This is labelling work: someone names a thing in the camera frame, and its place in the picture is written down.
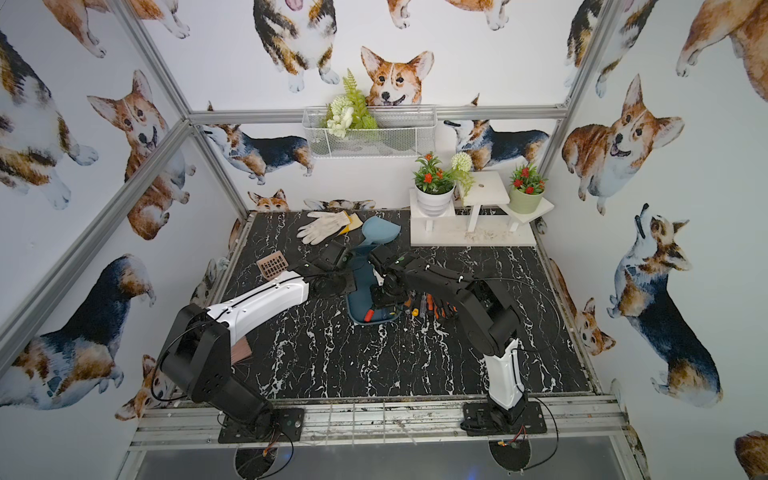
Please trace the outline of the teal storage box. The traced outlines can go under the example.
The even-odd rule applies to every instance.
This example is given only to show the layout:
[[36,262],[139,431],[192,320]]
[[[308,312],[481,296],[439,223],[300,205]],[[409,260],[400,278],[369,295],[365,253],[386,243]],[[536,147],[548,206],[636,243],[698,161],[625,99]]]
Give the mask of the teal storage box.
[[[356,325],[374,326],[386,324],[397,320],[401,313],[399,307],[375,308],[373,306],[371,287],[377,286],[378,281],[374,275],[374,267],[369,262],[368,257],[375,248],[377,248],[377,245],[355,247],[351,252],[352,258],[348,264],[354,273],[356,290],[346,295],[346,307],[349,318]],[[365,323],[364,317],[369,309],[373,309],[375,314],[371,322]]]

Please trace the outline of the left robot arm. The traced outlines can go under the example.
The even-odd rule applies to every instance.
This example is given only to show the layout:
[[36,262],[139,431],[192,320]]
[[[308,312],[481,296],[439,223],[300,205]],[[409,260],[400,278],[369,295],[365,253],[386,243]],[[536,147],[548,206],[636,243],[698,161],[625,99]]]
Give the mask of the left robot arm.
[[348,248],[326,244],[318,257],[293,264],[272,280],[209,307],[189,304],[176,315],[156,368],[189,400],[207,403],[252,435],[276,431],[272,404],[235,377],[232,347],[249,332],[309,299],[342,296],[354,287]]

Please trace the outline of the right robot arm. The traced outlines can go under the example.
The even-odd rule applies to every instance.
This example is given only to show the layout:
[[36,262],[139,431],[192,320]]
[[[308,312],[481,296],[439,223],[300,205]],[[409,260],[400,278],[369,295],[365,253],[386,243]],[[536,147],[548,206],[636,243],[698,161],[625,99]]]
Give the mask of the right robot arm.
[[515,422],[526,401],[517,353],[521,320],[502,282],[433,266],[412,253],[395,255],[384,245],[374,248],[368,261],[383,279],[371,288],[374,307],[400,304],[417,291],[455,309],[466,338],[484,357],[491,419],[498,426]]

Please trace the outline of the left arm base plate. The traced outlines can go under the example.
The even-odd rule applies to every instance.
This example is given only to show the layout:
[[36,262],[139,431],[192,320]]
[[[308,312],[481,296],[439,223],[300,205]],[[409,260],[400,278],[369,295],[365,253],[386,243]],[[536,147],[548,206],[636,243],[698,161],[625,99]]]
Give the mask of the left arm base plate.
[[297,442],[301,438],[306,410],[276,408],[261,415],[254,424],[244,424],[225,415],[220,422],[219,444]]

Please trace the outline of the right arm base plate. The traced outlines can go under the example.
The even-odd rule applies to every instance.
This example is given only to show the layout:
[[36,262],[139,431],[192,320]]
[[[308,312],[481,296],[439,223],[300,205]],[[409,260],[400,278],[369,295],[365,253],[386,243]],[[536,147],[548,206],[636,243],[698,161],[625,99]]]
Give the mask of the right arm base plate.
[[509,410],[493,402],[465,403],[459,426],[468,436],[514,436],[548,431],[541,405],[525,400]]

